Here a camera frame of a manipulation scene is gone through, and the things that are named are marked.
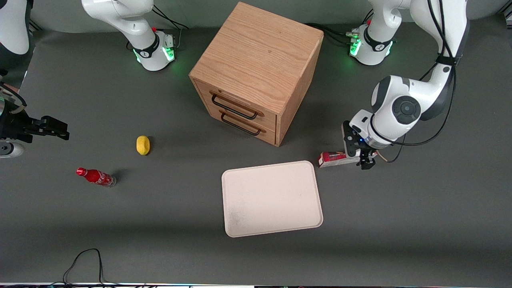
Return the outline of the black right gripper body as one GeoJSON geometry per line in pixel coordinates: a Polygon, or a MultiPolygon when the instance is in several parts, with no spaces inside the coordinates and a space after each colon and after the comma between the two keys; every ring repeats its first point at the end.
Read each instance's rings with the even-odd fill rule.
{"type": "Polygon", "coordinates": [[[1,139],[31,143],[33,135],[40,135],[39,129],[34,124],[35,119],[29,117],[24,110],[16,114],[11,113],[17,108],[17,105],[4,106],[0,121],[1,139]]]}

